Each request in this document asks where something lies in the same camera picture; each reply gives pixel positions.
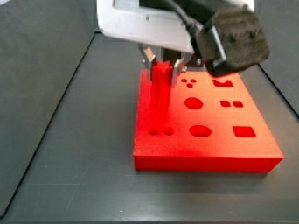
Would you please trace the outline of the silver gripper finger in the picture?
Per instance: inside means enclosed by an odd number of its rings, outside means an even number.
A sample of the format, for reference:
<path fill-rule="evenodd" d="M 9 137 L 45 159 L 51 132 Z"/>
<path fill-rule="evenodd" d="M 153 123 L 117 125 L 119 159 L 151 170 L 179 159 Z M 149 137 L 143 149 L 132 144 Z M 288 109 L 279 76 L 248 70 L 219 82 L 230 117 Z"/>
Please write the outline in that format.
<path fill-rule="evenodd" d="M 181 52 L 181 57 L 175 61 L 172 67 L 172 86 L 175 86 L 179 75 L 181 72 L 187 71 L 187 64 L 192 59 L 192 54 L 188 52 Z"/>
<path fill-rule="evenodd" d="M 139 44 L 139 51 L 143 57 L 143 64 L 147 70 L 147 79 L 152 79 L 152 68 L 156 65 L 156 55 L 153 54 L 152 48 L 147 44 Z"/>

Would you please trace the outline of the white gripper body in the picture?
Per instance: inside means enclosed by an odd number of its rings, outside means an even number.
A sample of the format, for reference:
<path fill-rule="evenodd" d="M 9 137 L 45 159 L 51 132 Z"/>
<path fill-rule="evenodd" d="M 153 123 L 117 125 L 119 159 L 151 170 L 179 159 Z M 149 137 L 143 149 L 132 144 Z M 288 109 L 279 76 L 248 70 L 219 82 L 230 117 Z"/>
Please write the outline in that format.
<path fill-rule="evenodd" d="M 199 24 L 218 11 L 255 10 L 255 0 L 173 0 Z M 160 0 L 96 0 L 97 26 L 103 34 L 151 46 L 195 53 L 183 20 Z"/>

